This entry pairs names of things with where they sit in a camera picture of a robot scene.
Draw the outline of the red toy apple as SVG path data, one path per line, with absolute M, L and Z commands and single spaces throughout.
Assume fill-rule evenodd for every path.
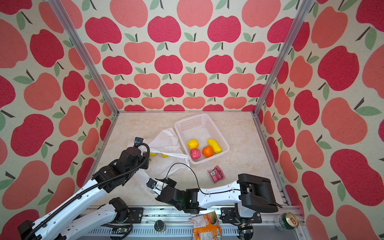
M 199 160 L 201 158 L 201 151 L 199 149 L 192 149 L 190 155 L 193 161 Z

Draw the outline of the green drink can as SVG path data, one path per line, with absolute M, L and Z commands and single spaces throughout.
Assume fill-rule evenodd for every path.
M 293 213 L 280 214 L 275 217 L 274 222 L 280 231 L 295 230 L 300 224 L 298 217 Z

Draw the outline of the orange snack bag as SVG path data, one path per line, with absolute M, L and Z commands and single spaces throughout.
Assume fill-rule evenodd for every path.
M 193 223 L 193 240 L 221 240 L 222 229 L 215 212 L 190 218 Z

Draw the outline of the orange toy fruit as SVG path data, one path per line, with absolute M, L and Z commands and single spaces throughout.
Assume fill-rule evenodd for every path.
M 204 157 L 207 159 L 207 158 L 212 157 L 215 154 L 215 151 L 214 151 L 213 147 L 206 146 L 203 148 L 202 153 L 203 153 Z

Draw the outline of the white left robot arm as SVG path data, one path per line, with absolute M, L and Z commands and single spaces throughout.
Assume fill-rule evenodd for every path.
M 90 205 L 112 190 L 123 186 L 139 169 L 149 166 L 150 147 L 138 143 L 124 150 L 117 160 L 96 172 L 78 192 L 36 221 L 26 220 L 18 226 L 23 240 L 77 240 L 101 226 L 118 228 L 132 220 L 128 205 L 114 198 L 101 208 L 80 217 Z

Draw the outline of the aluminium frame post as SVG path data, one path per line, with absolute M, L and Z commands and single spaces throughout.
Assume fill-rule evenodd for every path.
M 117 105 L 114 102 L 113 97 L 111 96 L 103 78 L 98 72 L 94 64 L 94 61 L 92 60 L 91 55 L 89 54 L 87 48 L 85 47 L 84 43 L 79 37 L 77 30 L 71 21 L 70 16 L 67 14 L 64 8 L 64 5 L 62 4 L 61 1 L 48 1 L 48 2 L 50 3 L 50 6 L 52 7 L 56 17 L 58 18 L 64 30 L 66 31 L 67 35 L 69 36 L 69 39 L 72 41 L 74 47 L 76 48 L 89 74 L 93 77 L 103 98 L 105 99 L 108 106 L 110 107 L 112 114 L 114 116 L 118 116 L 120 111 L 118 110 Z
M 293 42 L 296 39 L 301 29 L 301 26 L 303 25 L 304 20 L 306 19 L 308 12 L 310 11 L 310 8 L 314 2 L 315 2 L 314 0 L 301 1 L 302 4 L 298 9 L 298 12 L 292 23 L 292 26 L 287 34 L 286 40 L 284 41 L 282 48 L 279 51 L 279 55 L 275 61 L 275 64 L 272 68 L 271 73 L 267 78 L 265 87 L 262 91 L 261 96 L 258 99 L 255 110 L 253 111 L 254 118 L 258 116 L 263 104 L 265 103 L 265 100 L 269 94 L 269 91 L 272 88 L 273 82 L 277 79 L 277 74 L 280 72 L 286 56 L 289 54 L 290 50 L 293 50 Z

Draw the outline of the white plastic mesh basket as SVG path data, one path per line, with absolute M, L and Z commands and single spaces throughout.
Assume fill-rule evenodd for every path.
M 199 114 L 177 121 L 175 123 L 175 130 L 186 154 L 189 157 L 190 163 L 193 165 L 202 164 L 221 157 L 230 150 L 228 142 L 208 114 Z M 193 160 L 191 157 L 191 150 L 188 147 L 188 142 L 193 139 L 197 140 L 199 143 L 198 149 L 200 152 L 203 151 L 204 147 L 209 145 L 209 139 L 215 140 L 222 149 L 222 152 L 214 154 L 210 158 L 206 158 L 204 155 L 201 155 L 199 159 Z

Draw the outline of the aluminium front rail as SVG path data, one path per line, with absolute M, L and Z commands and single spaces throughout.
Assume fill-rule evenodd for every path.
M 191 214 L 179 212 L 165 206 L 133 206 L 133 214 L 123 224 L 111 227 L 96 226 L 89 231 L 71 237 L 76 240 L 191 240 L 194 225 Z M 309 240 L 311 239 L 302 215 L 296 206 L 283 206 L 277 213 L 260 214 L 241 224 L 235 220 L 235 210 L 229 206 L 217 206 L 201 213 L 216 212 L 224 240 L 236 240 L 242 233 L 253 231 L 254 240 Z M 283 213 L 293 213 L 299 218 L 300 225 L 295 230 L 280 231 L 274 219 Z M 156 232 L 154 224 L 162 220 L 166 224 L 164 232 Z

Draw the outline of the black round knob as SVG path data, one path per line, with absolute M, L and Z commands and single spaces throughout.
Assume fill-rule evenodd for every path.
M 164 232 L 166 230 L 166 224 L 162 220 L 157 220 L 154 224 L 154 229 L 156 232 Z

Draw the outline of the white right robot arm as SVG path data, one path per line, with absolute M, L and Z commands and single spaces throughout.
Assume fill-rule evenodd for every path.
M 149 179 L 147 187 L 157 194 L 156 200 L 175 207 L 187 214 L 233 204 L 241 218 L 251 218 L 254 213 L 276 213 L 276 202 L 271 180 L 249 174 L 238 175 L 238 180 L 211 189 L 176 189 L 176 182 L 167 178 Z

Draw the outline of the aluminium frame post right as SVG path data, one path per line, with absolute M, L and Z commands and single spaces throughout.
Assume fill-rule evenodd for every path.
M 272 68 L 271 73 L 267 78 L 265 87 L 262 91 L 261 96 L 258 99 L 255 110 L 253 111 L 254 118 L 258 116 L 263 104 L 265 103 L 265 100 L 269 94 L 269 91 L 272 88 L 273 82 L 277 79 L 277 74 L 280 72 L 286 56 L 289 54 L 290 50 L 293 50 L 293 42 L 296 39 L 301 29 L 301 26 L 303 25 L 304 20 L 306 19 L 308 12 L 310 11 L 310 8 L 314 2 L 315 2 L 314 0 L 301 1 L 302 4 L 298 9 L 298 12 L 292 23 L 292 26 L 287 34 L 286 40 L 284 41 L 282 48 L 279 51 L 279 55 L 275 61 L 275 64 Z

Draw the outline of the yellow toy lemon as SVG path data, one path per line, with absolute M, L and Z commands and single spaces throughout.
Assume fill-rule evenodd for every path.
M 208 139 L 208 144 L 213 148 L 215 154 L 220 154 L 222 152 L 220 145 L 214 139 Z

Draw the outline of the white plastic bag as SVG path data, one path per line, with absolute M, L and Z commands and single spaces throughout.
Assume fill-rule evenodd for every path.
M 138 170 L 133 178 L 139 182 L 141 189 L 154 197 L 156 194 L 146 186 L 149 178 L 164 179 L 179 169 L 189 165 L 189 157 L 182 152 L 179 138 L 173 128 L 160 131 L 154 138 L 144 139 L 144 143 L 150 147 L 150 153 L 157 153 L 149 159 L 148 169 Z

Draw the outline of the aluminium frame post left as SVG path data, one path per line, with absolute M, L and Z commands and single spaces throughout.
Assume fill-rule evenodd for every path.
M 64 5 L 62 4 L 61 1 L 48 1 L 48 2 L 50 3 L 50 6 L 52 7 L 56 17 L 58 18 L 64 30 L 66 31 L 67 35 L 69 36 L 69 39 L 72 41 L 74 47 L 76 48 L 89 74 L 93 77 L 103 98 L 105 99 L 108 106 L 110 107 L 112 114 L 114 116 L 118 116 L 120 111 L 118 110 L 117 105 L 114 102 L 113 97 L 111 96 L 103 78 L 98 72 L 94 64 L 94 61 L 92 60 L 91 55 L 89 54 L 87 48 L 85 47 L 84 43 L 79 37 L 77 30 L 71 21 L 70 16 L 67 14 L 64 8 Z

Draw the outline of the yellow toy pear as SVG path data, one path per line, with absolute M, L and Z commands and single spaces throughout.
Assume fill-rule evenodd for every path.
M 196 139 L 192 139 L 188 142 L 188 147 L 190 150 L 198 149 L 199 142 Z

